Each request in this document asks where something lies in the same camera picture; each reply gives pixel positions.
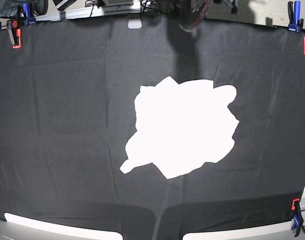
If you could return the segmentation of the white t-shirt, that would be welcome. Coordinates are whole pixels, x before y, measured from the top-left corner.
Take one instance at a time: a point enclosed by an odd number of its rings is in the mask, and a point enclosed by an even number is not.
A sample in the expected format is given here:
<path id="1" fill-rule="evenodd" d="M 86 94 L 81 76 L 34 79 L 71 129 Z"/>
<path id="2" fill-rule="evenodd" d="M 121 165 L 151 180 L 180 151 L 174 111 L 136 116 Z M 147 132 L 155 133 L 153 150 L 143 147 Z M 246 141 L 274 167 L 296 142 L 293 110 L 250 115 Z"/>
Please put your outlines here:
<path id="1" fill-rule="evenodd" d="M 127 141 L 124 174 L 155 165 L 173 179 L 215 164 L 235 146 L 239 120 L 230 111 L 237 89 L 212 80 L 177 83 L 166 77 L 155 86 L 141 86 L 135 97 L 135 133 Z"/>

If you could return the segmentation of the red clamp top left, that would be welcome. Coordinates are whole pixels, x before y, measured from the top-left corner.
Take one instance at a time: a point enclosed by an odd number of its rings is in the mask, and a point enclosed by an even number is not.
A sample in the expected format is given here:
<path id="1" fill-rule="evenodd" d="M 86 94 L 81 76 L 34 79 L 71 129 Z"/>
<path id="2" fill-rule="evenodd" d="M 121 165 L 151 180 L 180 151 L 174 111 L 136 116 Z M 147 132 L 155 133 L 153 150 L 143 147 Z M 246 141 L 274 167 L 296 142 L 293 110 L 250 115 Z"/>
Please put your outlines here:
<path id="1" fill-rule="evenodd" d="M 8 20 L 6 29 L 13 49 L 19 49 L 22 46 L 21 29 L 16 20 Z"/>

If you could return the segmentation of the blue clamp top right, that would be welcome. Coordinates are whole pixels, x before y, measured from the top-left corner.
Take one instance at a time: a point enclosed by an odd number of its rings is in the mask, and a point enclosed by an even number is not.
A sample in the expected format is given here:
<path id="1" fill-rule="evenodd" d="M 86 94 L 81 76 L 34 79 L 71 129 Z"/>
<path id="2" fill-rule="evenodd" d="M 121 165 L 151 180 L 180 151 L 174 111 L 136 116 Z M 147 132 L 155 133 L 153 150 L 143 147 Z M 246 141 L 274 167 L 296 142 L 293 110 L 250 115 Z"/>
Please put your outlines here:
<path id="1" fill-rule="evenodd" d="M 289 1 L 287 3 L 287 11 L 288 11 L 288 30 L 292 32 L 299 33 L 303 28 L 304 20 L 300 18 L 301 12 L 301 2 L 299 0 Z"/>

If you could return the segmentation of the dark box top left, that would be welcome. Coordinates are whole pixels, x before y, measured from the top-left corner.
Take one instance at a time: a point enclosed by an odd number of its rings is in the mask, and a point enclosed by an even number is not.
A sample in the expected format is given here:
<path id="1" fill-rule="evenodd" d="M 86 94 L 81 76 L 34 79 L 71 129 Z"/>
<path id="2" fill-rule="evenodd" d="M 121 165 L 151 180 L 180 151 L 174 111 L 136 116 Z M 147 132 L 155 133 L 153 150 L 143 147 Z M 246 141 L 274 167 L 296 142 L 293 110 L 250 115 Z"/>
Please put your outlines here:
<path id="1" fill-rule="evenodd" d="M 67 9 L 69 6 L 71 6 L 73 3 L 76 2 L 76 0 L 52 0 L 56 9 L 58 11 L 64 11 Z"/>

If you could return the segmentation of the black table cloth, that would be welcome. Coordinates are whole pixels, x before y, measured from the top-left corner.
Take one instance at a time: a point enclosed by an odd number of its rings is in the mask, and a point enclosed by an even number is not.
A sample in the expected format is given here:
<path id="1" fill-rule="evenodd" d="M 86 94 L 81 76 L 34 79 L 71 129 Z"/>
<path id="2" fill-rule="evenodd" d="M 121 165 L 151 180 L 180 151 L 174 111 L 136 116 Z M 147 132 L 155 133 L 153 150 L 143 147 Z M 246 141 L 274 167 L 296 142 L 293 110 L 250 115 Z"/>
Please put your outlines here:
<path id="1" fill-rule="evenodd" d="M 286 29 L 125 16 L 0 30 L 0 219 L 14 214 L 126 240 L 287 222 L 305 186 L 305 55 Z M 210 80 L 239 121 L 233 149 L 182 176 L 122 173 L 135 99 L 172 77 Z"/>

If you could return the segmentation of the blue clamp top left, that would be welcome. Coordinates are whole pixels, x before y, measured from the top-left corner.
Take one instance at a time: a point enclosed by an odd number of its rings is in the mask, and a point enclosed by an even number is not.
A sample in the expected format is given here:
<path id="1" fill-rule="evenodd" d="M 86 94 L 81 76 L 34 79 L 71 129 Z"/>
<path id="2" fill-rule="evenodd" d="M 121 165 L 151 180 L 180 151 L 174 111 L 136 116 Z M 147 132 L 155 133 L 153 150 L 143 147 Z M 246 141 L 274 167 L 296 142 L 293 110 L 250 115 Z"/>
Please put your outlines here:
<path id="1" fill-rule="evenodd" d="M 21 16 L 26 26 L 35 24 L 36 18 L 34 17 L 34 3 L 25 3 L 21 5 Z"/>

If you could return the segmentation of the blue red clamp bottom right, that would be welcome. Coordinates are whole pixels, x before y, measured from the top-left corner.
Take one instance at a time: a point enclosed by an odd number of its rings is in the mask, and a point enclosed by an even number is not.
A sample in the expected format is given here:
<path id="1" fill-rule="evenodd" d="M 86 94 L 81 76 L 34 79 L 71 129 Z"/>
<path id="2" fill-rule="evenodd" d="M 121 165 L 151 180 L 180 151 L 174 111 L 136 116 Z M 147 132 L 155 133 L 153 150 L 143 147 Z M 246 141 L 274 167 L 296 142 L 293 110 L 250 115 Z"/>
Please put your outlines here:
<path id="1" fill-rule="evenodd" d="M 298 237 L 300 235 L 301 225 L 303 223 L 299 198 L 295 198 L 292 200 L 291 210 L 293 212 L 292 215 L 293 224 L 291 226 L 291 230 L 295 231 L 294 237 Z"/>

